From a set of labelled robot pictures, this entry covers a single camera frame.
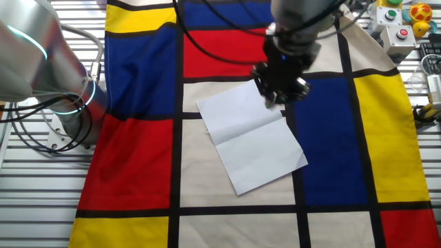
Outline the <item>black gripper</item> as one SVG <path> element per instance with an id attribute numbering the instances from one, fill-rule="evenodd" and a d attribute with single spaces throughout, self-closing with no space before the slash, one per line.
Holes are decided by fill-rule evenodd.
<path id="1" fill-rule="evenodd" d="M 272 109 L 275 104 L 303 100 L 311 90 L 311 84 L 301 78 L 311 66 L 311 56 L 285 54 L 276 47 L 271 36 L 265 37 L 263 51 L 267 63 L 257 63 L 252 76 L 259 94 L 265 99 L 265 107 Z"/>

